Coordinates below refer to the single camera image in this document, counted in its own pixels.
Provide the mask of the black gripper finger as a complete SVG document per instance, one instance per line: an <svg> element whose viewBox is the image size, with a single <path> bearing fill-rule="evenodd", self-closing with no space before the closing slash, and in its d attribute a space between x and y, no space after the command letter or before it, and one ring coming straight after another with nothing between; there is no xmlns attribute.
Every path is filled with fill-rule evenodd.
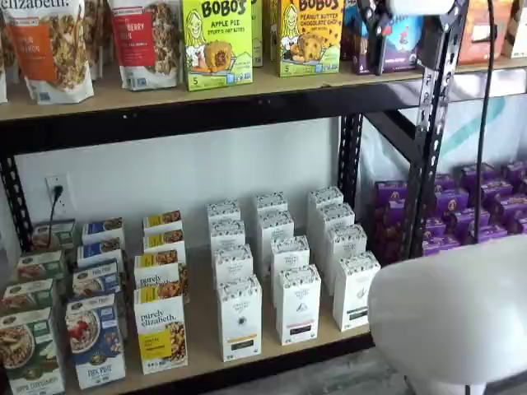
<svg viewBox="0 0 527 395"><path fill-rule="evenodd" d="M384 71L386 32L392 19L386 1L358 0L358 9L366 26L368 69L380 76Z"/></svg>

